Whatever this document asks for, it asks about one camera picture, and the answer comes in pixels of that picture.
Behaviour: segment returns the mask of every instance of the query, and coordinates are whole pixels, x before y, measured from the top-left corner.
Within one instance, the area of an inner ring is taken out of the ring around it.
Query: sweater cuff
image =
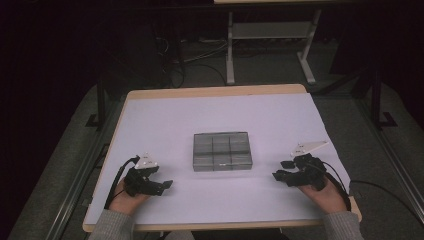
[[[323,220],[328,239],[363,239],[358,216],[352,212],[331,213]]]
[[[105,209],[100,215],[92,235],[97,237],[96,233],[101,233],[99,239],[131,239],[133,226],[132,217]]]

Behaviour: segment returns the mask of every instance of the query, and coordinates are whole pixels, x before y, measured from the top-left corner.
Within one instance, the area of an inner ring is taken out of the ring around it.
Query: background table
[[[252,170],[194,172],[193,135],[246,131]],[[121,165],[148,152],[160,165],[152,181],[174,180],[135,214],[136,230],[199,230],[319,224],[322,213],[297,188],[275,181],[298,142],[327,140],[313,153],[341,164],[311,96],[302,85],[133,91],[125,102],[84,230],[92,231]]]

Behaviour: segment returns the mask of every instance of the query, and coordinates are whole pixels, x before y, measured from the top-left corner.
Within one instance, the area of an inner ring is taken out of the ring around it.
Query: person
[[[321,191],[316,191],[311,185],[298,187],[325,213],[324,225],[329,240],[360,240],[363,239],[358,216],[347,211],[346,204],[340,196],[336,186],[325,178],[326,186]],[[103,210],[90,240],[126,240],[132,239],[134,221],[132,215],[149,196],[137,194],[129,196],[123,191],[123,181],[115,189],[115,198],[109,209]],[[189,231],[171,232],[165,240],[194,240]]]

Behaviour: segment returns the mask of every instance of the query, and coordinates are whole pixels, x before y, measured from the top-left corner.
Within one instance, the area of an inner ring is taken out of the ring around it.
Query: gray compartment box
[[[195,172],[252,169],[247,132],[195,134],[193,169]]]

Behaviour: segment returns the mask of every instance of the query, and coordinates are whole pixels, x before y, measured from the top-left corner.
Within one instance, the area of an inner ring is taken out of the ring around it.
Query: hand
[[[124,191],[124,180],[122,179],[115,188],[115,198],[109,205],[109,210],[132,216],[135,210],[150,196],[136,194],[134,197]]]
[[[325,187],[321,191],[315,190],[311,185],[298,188],[326,214],[347,211],[346,204],[336,186],[327,177],[324,178],[324,182]]]

